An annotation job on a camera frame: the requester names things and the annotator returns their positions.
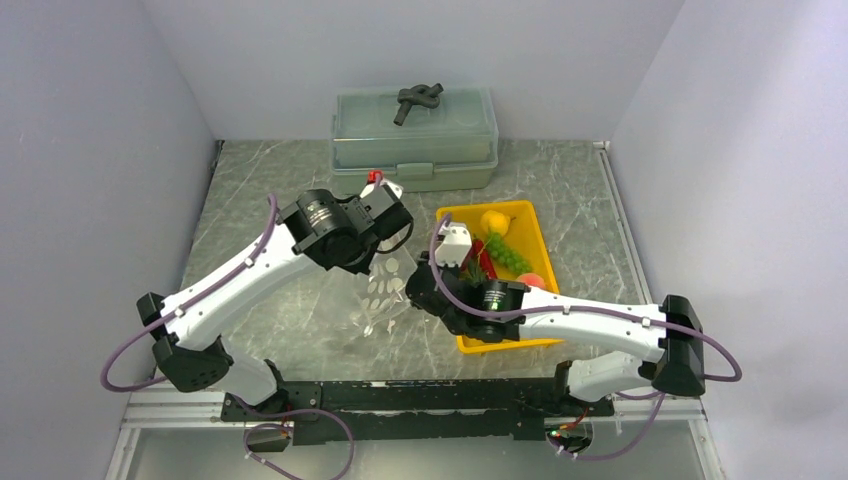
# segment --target white wall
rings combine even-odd
[[[655,297],[744,368],[704,398],[730,478],[848,473],[846,25],[838,0],[688,0],[612,140]]]
[[[144,0],[212,131],[326,138],[339,87],[493,87],[502,135],[609,139],[683,0]]]
[[[178,286],[212,135],[135,0],[0,8],[0,478],[103,478],[98,373]],[[149,343],[114,380],[150,371]]]

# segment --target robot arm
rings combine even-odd
[[[380,242],[411,228],[401,193],[388,181],[371,183],[361,195],[346,199],[327,190],[307,191],[276,213],[270,232],[196,284],[167,298],[142,297],[138,308],[145,325],[174,317],[152,332],[159,369],[183,392],[214,384],[250,405],[272,396],[284,403],[282,376],[274,364],[227,345],[221,333],[252,305],[301,275],[333,267],[368,273]],[[267,243],[251,257],[261,242]],[[209,289],[211,293],[192,301]]]
[[[662,305],[617,305],[562,296],[517,282],[491,280],[471,285],[459,279],[459,266],[471,246],[465,225],[451,223],[442,228],[439,237],[442,241],[435,249],[435,263],[442,285],[434,279],[429,252],[423,252],[407,282],[406,294],[413,306],[439,317],[454,335],[484,342],[558,338],[613,351],[592,360],[559,364],[556,388],[563,400],[594,402],[617,391],[649,385],[674,395],[704,393],[701,340],[657,326],[676,323],[701,331],[687,299],[668,296]],[[449,300],[442,286],[480,314],[469,313]],[[482,316],[487,312],[506,313],[500,318]]]

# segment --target yellow tray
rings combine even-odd
[[[546,290],[559,293],[556,277],[554,277],[554,269],[551,267],[551,260],[548,258],[548,249],[545,247],[542,230],[539,228],[539,221],[536,218],[536,210],[533,208],[533,204],[527,200],[442,207],[436,212],[436,220],[438,221],[444,214],[450,212],[451,221],[464,223],[473,237],[485,241],[486,234],[480,227],[480,217],[489,210],[503,213],[512,219],[509,224],[509,231],[504,236],[507,246],[520,253],[522,257],[530,262],[530,268],[533,273],[545,280]],[[495,264],[495,272],[498,274],[498,278],[515,280],[515,275],[497,263],[493,263]],[[456,337],[456,344],[462,353],[486,353],[498,350],[511,350],[513,348],[547,346],[560,343],[561,341],[539,338],[518,341],[504,340],[500,343],[483,343],[479,340],[468,338],[465,335]]]

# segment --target green grapes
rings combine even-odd
[[[530,273],[530,263],[524,259],[518,252],[509,248],[504,242],[503,237],[498,233],[489,235],[486,242],[486,250],[492,261],[503,266],[516,276]]]

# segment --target lemon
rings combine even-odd
[[[507,230],[509,230],[509,217],[501,212],[487,210],[480,217],[480,227],[486,234],[498,233],[504,236]]]

